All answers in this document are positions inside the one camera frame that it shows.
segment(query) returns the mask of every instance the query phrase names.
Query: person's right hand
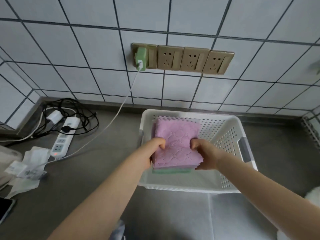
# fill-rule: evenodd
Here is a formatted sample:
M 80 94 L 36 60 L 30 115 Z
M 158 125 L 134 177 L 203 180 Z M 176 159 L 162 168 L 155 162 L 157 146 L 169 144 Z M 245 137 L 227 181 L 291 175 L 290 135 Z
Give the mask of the person's right hand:
M 196 170 L 217 169 L 217 162 L 226 156 L 226 152 L 204 139 L 192 139 L 191 149 L 197 150 L 203 157 L 203 162 L 200 163 Z

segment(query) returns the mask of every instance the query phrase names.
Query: white fluffy object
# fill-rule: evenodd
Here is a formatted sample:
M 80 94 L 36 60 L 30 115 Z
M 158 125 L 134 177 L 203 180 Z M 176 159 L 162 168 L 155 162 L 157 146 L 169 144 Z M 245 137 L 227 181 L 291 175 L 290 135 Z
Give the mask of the white fluffy object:
M 309 193 L 306 194 L 305 197 L 308 201 L 310 201 L 315 206 L 320 207 L 320 186 L 315 187 Z M 277 232 L 277 239 L 278 240 L 290 240 L 282 231 Z

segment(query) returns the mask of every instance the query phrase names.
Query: green power adapter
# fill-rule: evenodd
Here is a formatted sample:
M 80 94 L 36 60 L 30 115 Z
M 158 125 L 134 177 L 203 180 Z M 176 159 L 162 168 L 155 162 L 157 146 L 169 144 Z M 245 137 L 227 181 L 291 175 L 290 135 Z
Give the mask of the green power adapter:
M 142 63 L 142 68 L 140 71 L 146 70 L 146 56 L 147 56 L 147 49 L 144 47 L 138 47 L 137 52 L 134 54 L 134 60 L 136 63 L 136 68 L 139 70 L 139 63 Z

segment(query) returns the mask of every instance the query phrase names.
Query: gray basket handle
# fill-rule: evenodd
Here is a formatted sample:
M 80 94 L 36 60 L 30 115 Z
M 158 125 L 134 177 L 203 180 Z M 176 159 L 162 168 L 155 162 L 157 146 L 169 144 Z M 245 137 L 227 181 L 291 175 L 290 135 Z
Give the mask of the gray basket handle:
M 238 141 L 238 145 L 239 145 L 239 149 L 240 149 L 243 161 L 245 163 L 251 164 L 252 167 L 258 171 L 247 137 L 245 136 L 241 137 L 240 140 Z
M 143 140 L 144 132 L 143 130 L 139 130 L 139 135 L 138 135 L 138 143 L 137 143 L 137 148 L 141 147 L 142 145 L 142 140 Z

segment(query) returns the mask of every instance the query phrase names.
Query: hand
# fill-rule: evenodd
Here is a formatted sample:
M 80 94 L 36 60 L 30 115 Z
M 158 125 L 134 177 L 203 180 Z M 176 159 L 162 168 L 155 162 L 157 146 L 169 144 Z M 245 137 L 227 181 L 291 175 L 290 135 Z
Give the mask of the hand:
M 160 147 L 165 148 L 166 140 L 160 137 L 154 137 L 147 143 L 140 146 L 137 150 L 134 151 L 134 155 L 143 160 L 144 169 L 148 169 L 151 166 L 150 157 L 152 154 Z
M 226 156 L 226 152 L 218 149 L 209 141 L 204 139 L 192 139 L 191 149 L 196 149 L 203 157 L 203 162 L 200 163 L 196 170 L 217 169 L 218 161 Z

